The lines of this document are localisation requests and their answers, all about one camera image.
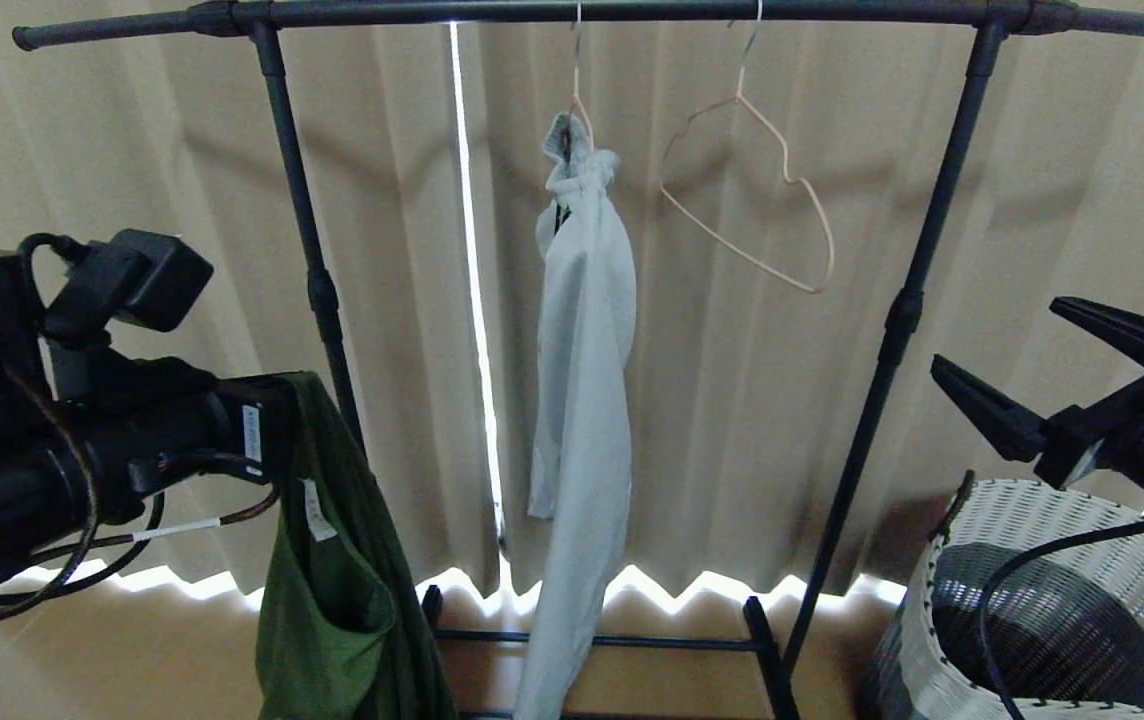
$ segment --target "clothes hanger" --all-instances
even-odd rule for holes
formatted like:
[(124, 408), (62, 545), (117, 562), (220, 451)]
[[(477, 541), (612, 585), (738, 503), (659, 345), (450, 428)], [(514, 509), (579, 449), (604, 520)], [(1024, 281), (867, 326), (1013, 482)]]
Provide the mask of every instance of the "clothes hanger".
[(758, 124), (761, 124), (761, 126), (763, 126), (764, 128), (768, 128), (768, 132), (772, 133), (772, 137), (777, 139), (778, 143), (781, 143), (781, 177), (784, 179), (784, 182), (786, 182), (787, 184), (797, 183), (803, 185), (808, 191), (808, 197), (810, 197), (811, 201), (813, 203), (813, 208), (816, 208), (816, 216), (820, 219), (820, 227), (823, 228), (823, 231), (825, 234), (825, 250), (827, 250), (827, 261), (825, 261), (825, 277), (823, 278), (823, 282), (820, 282), (818, 286), (810, 286), (810, 284), (799, 280), (796, 278), (792, 278), (786, 272), (781, 272), (781, 270), (778, 270), (772, 266), (764, 263), (763, 260), (758, 260), (757, 258), (750, 255), (749, 252), (740, 250), (740, 247), (737, 247), (736, 245), (733, 245), (732, 242), (729, 242), (726, 238), (724, 238), (722, 234), (715, 231), (714, 228), (712, 228), (708, 224), (705, 224), (701, 219), (697, 217), (694, 214), (691, 213), (690, 209), (685, 208), (682, 201), (678, 201), (678, 199), (676, 199), (676, 197), (674, 197), (672, 192), (669, 192), (669, 190), (665, 188), (664, 181), (662, 183), (660, 183), (660, 192), (662, 192), (665, 199), (672, 201), (674, 208), (678, 208), (681, 213), (688, 215), (688, 219), (692, 220), (692, 222), (694, 222), (697, 227), (700, 227), (706, 234), (713, 237), (714, 240), (723, 243), (723, 245), (726, 246), (728, 250), (731, 250), (736, 252), (737, 255), (740, 255), (745, 260), (750, 261), (750, 263), (757, 266), (760, 270), (763, 270), (763, 272), (773, 275), (773, 277), (777, 279), (787, 282), (792, 284), (792, 286), (795, 286), (801, 291), (813, 293), (813, 295), (816, 295), (816, 293), (825, 291), (825, 286), (829, 284), (829, 279), (834, 274), (834, 232), (832, 232), (829, 229), (829, 219), (825, 216), (825, 208), (820, 204), (819, 197), (816, 197), (816, 191), (813, 190), (811, 183), (808, 182), (808, 179), (791, 177), (791, 147), (786, 145), (786, 139), (784, 137), (784, 135), (781, 135), (781, 132), (778, 130), (776, 127), (773, 127), (773, 125), (768, 120), (768, 118), (764, 117), (764, 114), (761, 113), (758, 109), (755, 108), (754, 104), (752, 104), (752, 102), (745, 96), (745, 64), (746, 60), (750, 56), (750, 46), (754, 45), (754, 38), (758, 37), (758, 26), (761, 23), (763, 23), (763, 0), (758, 0), (758, 17), (755, 18), (754, 21), (754, 32), (750, 33), (750, 40), (746, 42), (745, 50), (741, 53), (741, 70), (740, 73), (737, 74), (736, 79), (736, 95), (732, 95), (732, 97), (728, 97), (728, 100), (721, 100), (718, 102), (715, 102), (715, 104), (709, 105), (708, 108), (697, 110), (694, 113), (689, 114), (688, 122), (685, 124), (685, 126), (683, 126), (683, 129), (681, 129), (681, 132), (674, 133), (674, 137), (669, 139), (669, 145), (665, 147), (665, 152), (662, 155), (662, 159), (660, 159), (660, 163), (662, 164), (664, 168), (665, 160), (669, 158), (669, 152), (674, 149), (674, 145), (677, 145), (678, 141), (685, 137), (688, 132), (692, 129), (692, 122), (696, 120), (696, 118), (700, 118), (701, 114), (709, 113), (713, 110), (718, 110), (724, 105), (745, 108), (746, 111), (749, 111), (752, 118), (758, 120)]
[[(581, 0), (575, 5), (575, 50), (572, 53), (572, 106), (569, 114), (579, 113), (581, 122), (585, 122), (586, 137), (590, 141), (590, 152), (594, 152), (594, 124), (590, 122), (590, 113), (581, 102)], [(572, 124), (569, 122), (563, 128), (563, 149), (566, 152), (566, 160), (572, 160)]]

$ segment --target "white woven basket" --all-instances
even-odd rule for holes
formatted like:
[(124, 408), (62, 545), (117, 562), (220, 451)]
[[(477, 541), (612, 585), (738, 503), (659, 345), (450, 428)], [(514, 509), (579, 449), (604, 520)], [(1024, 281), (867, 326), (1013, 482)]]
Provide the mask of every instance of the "white woven basket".
[[(1055, 491), (1036, 480), (979, 480), (966, 486), (964, 491), (961, 491), (961, 503), (956, 498), (956, 515), (950, 521), (946, 532), (932, 538), (932, 544), (920, 557), (904, 606), (897, 614), (898, 620), (893, 622), (893, 626), (884, 635), (883, 643), (880, 643), (875, 664), (866, 678), (864, 689), (865, 714), (868, 717), (883, 717), (883, 720), (900, 720), (903, 717), (905, 719), (923, 717), (928, 720), (953, 720), (960, 717), (976, 720), (1007, 718), (998, 696), (987, 688), (971, 682), (942, 648), (942, 638), (938, 638), (938, 628), (934, 625), (934, 609), (942, 610), (942, 598), (943, 593), (947, 592), (945, 590), (947, 585), (939, 585), (936, 596), (934, 585), (950, 581), (938, 567), (943, 553), (950, 551), (951, 556), (958, 559), (968, 552), (974, 552), (974, 548), (984, 548), (991, 555), (1002, 555), (1088, 530), (1134, 523), (1141, 519), (1138, 512), (1115, 503), (1077, 491)], [(1004, 584), (992, 601), (992, 610), (1000, 606), (1000, 601), (1012, 603), (1010, 607), (1020, 607), (1023, 610), (1008, 618), (1011, 623), (1008, 626), (1032, 633), (1034, 638), (1039, 638), (1040, 632), (1048, 633), (1048, 628), (1056, 628), (1056, 632), (1065, 628), (1065, 632), (1070, 633), (1089, 625), (1088, 639), (1083, 639), (1085, 634), (1079, 633), (1079, 638), (1074, 639), (1066, 650), (1070, 656), (1077, 654), (1079, 658), (1071, 664), (1062, 665), (1066, 667), (1067, 673), (1090, 673), (1091, 670), (1085, 665), (1090, 665), (1094, 657), (1104, 652), (1103, 648), (1106, 646), (1093, 647), (1090, 623), (1081, 623), (1087, 615), (1101, 618), (1099, 612), (1093, 614), (1090, 607), (1085, 615), (1075, 619), (1064, 619), (1058, 625), (1048, 624), (1055, 623), (1057, 612), (1062, 614), (1062, 618), (1066, 618), (1065, 610), (1056, 607), (1057, 602), (1062, 602), (1063, 606), (1079, 602), (1070, 595), (1072, 591), (1066, 590), (1066, 584), (1057, 584), (1057, 577), (1077, 578), (1077, 587), (1093, 590), (1099, 598), (1106, 598), (1101, 594), (1102, 591), (1107, 593), (1107, 606), (1117, 602), (1114, 607), (1119, 612), (1122, 612), (1125, 618), (1130, 616), (1135, 628), (1138, 628), (1136, 636), (1144, 635), (1144, 536), (1057, 552), (1047, 556), (1046, 561), (1047, 564), (1042, 570), (1044, 575), (1034, 578), (1038, 591), (1030, 591), (1032, 585), (1026, 581), (1025, 590), (1008, 592), (1008, 585)], [(958, 570), (960, 564), (953, 562)], [(991, 571), (992, 569), (987, 569), (984, 573), (988, 575)], [(948, 585), (948, 592), (955, 593), (953, 598), (962, 606), (975, 607), (980, 584), (983, 580), (976, 583), (972, 578), (968, 584)], [(1006, 592), (1008, 598), (1001, 598)], [(992, 625), (991, 638), (993, 639), (995, 634), (996, 631)], [(959, 641), (959, 638), (951, 635), (947, 641), (946, 644), (950, 646)], [(1144, 638), (1139, 647), (1144, 647)], [(1046, 652), (1047, 648), (1040, 647), (1038, 650)], [(1143, 655), (1144, 652), (1130, 652), (1126, 659), (1128, 662), (1135, 659), (1138, 665), (1144, 665), (1144, 657), (1139, 657)], [(1120, 668), (1115, 664), (1113, 670)], [(1122, 667), (1121, 671), (1123, 673), (1121, 678), (1133, 677), (1129, 674), (1131, 673), (1129, 667)], [(1136, 670), (1135, 674), (1144, 675), (1139, 670)], [(904, 685), (904, 687), (891, 688), (891, 685)], [(1144, 719), (1143, 706), (1125, 705), (1122, 702), (1106, 703), (1093, 697), (1081, 697), (1081, 701), (1020, 698), (1016, 703), (1030, 720), (1051, 719), (1051, 717)]]

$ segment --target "light blue garment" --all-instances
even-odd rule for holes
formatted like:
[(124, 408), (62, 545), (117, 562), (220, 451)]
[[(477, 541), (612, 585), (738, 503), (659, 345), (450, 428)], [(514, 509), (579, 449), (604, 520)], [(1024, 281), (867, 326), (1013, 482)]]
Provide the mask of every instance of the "light blue garment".
[[(562, 152), (569, 136), (571, 161)], [(537, 221), (545, 291), (527, 513), (554, 519), (554, 530), (516, 720), (559, 715), (590, 651), (603, 593), (621, 569), (630, 515), (623, 366), (635, 337), (635, 261), (607, 199), (621, 160), (591, 152), (581, 120), (567, 113), (554, 119), (543, 150), (555, 160), (545, 183), (554, 201)]]

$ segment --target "clothing label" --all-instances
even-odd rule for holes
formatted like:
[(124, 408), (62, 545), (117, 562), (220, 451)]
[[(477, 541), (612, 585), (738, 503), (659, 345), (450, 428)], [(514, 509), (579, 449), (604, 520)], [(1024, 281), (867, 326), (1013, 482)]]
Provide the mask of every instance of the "clothing label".
[(331, 527), (328, 519), (324, 517), (324, 509), (319, 504), (319, 488), (310, 478), (299, 478), (305, 486), (305, 523), (310, 525), (310, 535), (315, 541), (325, 541), (336, 537), (336, 528)]
[[(248, 460), (261, 462), (261, 409), (255, 405), (243, 406), (243, 454)], [(253, 475), (261, 470), (248, 468)]]

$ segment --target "curtain fold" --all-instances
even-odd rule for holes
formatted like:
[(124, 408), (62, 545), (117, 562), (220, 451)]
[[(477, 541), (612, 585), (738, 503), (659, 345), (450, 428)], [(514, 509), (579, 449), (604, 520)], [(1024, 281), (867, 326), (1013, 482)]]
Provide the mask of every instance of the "curtain fold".
[[(760, 591), (808, 573), (974, 39), (968, 27), (874, 23), (758, 30), (746, 95), (791, 141), (791, 172), (815, 183), (839, 242), (831, 288), (809, 296), (720, 247), (658, 192), (665, 179), (752, 254), (805, 282), (823, 277), (808, 197), (781, 188), (776, 143), (748, 114), (697, 120), (662, 167), (688, 114), (732, 95), (750, 26), (582, 29), (582, 97), (596, 145), (622, 156), (610, 196), (639, 269), (627, 562), (676, 594), (706, 569)], [(540, 578), (549, 533), (525, 512), (541, 277), (532, 228), (549, 172), (539, 145), (571, 104), (573, 41), (562, 24), (462, 29), (472, 185), (488, 192), (475, 208), (495, 275), (485, 302), (502, 348), (491, 370), (519, 592)], [(930, 383), (934, 353), (1043, 413), (1128, 377), (1125, 361), (1047, 311), (1056, 295), (1144, 312), (1144, 41), (1135, 38), (1006, 42), (828, 592), (860, 569), (905, 573), (939, 511), (934, 498), (964, 469), (1028, 473), (999, 461)], [(1141, 499), (1119, 478), (1090, 483)]]
[[(221, 377), (328, 378), (264, 78), (249, 42), (137, 38), (25, 54), (15, 24), (174, 3), (0, 5), (0, 247), (25, 234), (180, 234), (216, 275), (178, 331), (111, 323), (129, 357), (176, 355)], [(285, 32), (288, 84), (325, 255), (343, 306), (372, 468), (413, 573), (461, 565), (498, 583), (470, 319), (447, 29)], [(57, 286), (56, 263), (41, 286)], [(261, 488), (191, 478), (165, 524), (251, 505)], [(275, 515), (156, 541), (140, 568), (264, 578)]]

